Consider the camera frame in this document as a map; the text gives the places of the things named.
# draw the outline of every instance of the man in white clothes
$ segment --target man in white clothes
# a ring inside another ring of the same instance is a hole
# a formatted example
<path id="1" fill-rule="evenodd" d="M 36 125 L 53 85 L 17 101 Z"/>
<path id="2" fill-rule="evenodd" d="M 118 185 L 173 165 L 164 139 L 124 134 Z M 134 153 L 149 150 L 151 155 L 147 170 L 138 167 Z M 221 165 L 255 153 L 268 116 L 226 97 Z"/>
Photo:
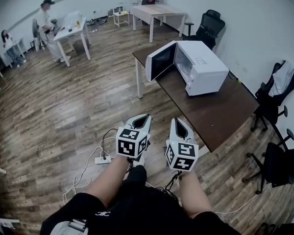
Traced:
<path id="1" fill-rule="evenodd" d="M 49 15 L 47 13 L 50 10 L 51 5 L 54 4 L 52 0 L 44 0 L 43 3 L 40 5 L 40 9 L 36 14 L 37 24 L 39 26 L 39 35 L 40 38 L 45 42 L 47 47 L 50 50 L 50 53 L 55 62 L 60 60 L 64 62 L 64 58 L 62 57 L 61 51 L 57 45 L 57 43 L 53 40 L 54 39 L 54 25 L 51 23 L 49 19 Z"/>

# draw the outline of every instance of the wooden floor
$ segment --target wooden floor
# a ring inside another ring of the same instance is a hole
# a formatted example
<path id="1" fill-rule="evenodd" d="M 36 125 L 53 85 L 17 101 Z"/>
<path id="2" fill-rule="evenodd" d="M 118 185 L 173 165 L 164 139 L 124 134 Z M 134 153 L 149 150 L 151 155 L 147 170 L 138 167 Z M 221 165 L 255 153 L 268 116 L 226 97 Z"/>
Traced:
<path id="1" fill-rule="evenodd" d="M 0 167 L 7 170 L 7 175 L 0 175 L 0 216 L 20 219 L 21 224 L 15 225 L 17 234 L 39 234 L 42 221 L 63 206 L 62 194 L 104 133 L 135 115 L 149 113 L 153 117 L 151 146 L 145 152 L 147 181 L 163 187 L 172 177 L 163 153 L 170 121 L 182 117 L 181 113 L 156 83 L 144 79 L 144 98 L 137 97 L 132 52 L 151 46 L 149 28 L 138 26 L 134 32 L 131 26 L 118 29 L 108 25 L 91 37 L 91 61 L 85 54 L 72 53 L 68 68 L 54 63 L 48 50 L 29 52 L 25 65 L 5 72 L 6 82 L 0 80 Z M 154 45 L 175 39 L 176 32 L 155 25 Z M 255 195 L 260 184 L 260 179 L 241 182 L 258 170 L 246 153 L 261 158 L 267 143 L 277 137 L 272 128 L 251 133 L 252 120 L 196 164 L 215 212 L 237 210 Z M 106 146 L 114 155 L 113 140 Z M 92 157 L 86 171 L 92 179 L 105 167 L 94 164 L 98 155 Z M 88 180 L 85 176 L 82 184 Z M 173 187 L 178 195 L 177 186 Z M 238 212 L 219 214 L 244 235 L 260 234 L 262 222 L 290 222 L 293 215 L 294 185 L 268 186 Z"/>

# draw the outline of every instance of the brown table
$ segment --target brown table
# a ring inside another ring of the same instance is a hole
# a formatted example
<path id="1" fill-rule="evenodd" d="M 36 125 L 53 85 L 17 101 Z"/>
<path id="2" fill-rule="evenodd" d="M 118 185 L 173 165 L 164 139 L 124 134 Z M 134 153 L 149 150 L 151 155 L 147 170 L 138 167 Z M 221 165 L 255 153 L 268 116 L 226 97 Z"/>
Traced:
<path id="1" fill-rule="evenodd" d="M 139 98 L 143 97 L 142 66 L 145 67 L 148 55 L 160 47 L 162 46 L 153 46 L 133 52 Z M 184 79 L 177 68 L 171 67 L 157 77 L 156 81 L 180 109 L 210 152 L 236 132 L 258 107 L 253 95 L 229 76 L 216 93 L 188 96 Z"/>

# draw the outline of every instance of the table top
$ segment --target table top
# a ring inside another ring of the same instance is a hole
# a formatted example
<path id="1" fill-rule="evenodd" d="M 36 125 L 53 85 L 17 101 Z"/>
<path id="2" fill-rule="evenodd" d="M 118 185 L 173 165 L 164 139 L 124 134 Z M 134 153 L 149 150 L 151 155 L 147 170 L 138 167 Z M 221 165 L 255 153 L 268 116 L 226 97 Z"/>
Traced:
<path id="1" fill-rule="evenodd" d="M 145 67 L 148 55 L 160 47 L 145 48 L 133 52 L 133 55 Z M 156 81 L 211 152 L 233 135 L 258 107 L 253 95 L 229 76 L 218 92 L 198 96 L 188 96 L 184 79 L 175 66 L 167 69 Z"/>
<path id="2" fill-rule="evenodd" d="M 63 38 L 67 38 L 69 36 L 73 36 L 77 33 L 82 32 L 84 29 L 85 23 L 86 23 L 86 18 L 82 18 L 82 21 L 80 22 L 80 28 L 77 28 L 77 26 L 75 26 L 72 28 L 71 32 L 69 32 L 69 29 L 67 27 L 65 27 L 65 29 L 63 29 L 63 30 L 59 30 L 58 34 L 54 37 L 53 40 L 59 41 Z"/>
<path id="3" fill-rule="evenodd" d="M 157 15 L 169 16 L 169 15 L 185 15 L 186 14 L 186 12 L 166 4 L 136 5 L 131 8 L 131 11 L 135 9 L 144 11 L 152 16 L 157 16 Z"/>

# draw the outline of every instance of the microwave door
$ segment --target microwave door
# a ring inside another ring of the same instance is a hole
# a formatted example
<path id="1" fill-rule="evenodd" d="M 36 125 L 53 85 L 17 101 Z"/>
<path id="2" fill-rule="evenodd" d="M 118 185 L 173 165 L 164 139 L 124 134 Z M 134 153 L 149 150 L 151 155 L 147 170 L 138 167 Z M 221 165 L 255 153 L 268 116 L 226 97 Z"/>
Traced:
<path id="1" fill-rule="evenodd" d="M 174 63 L 176 46 L 176 41 L 172 41 L 148 56 L 146 60 L 146 77 L 148 81 L 151 82 L 156 79 Z"/>

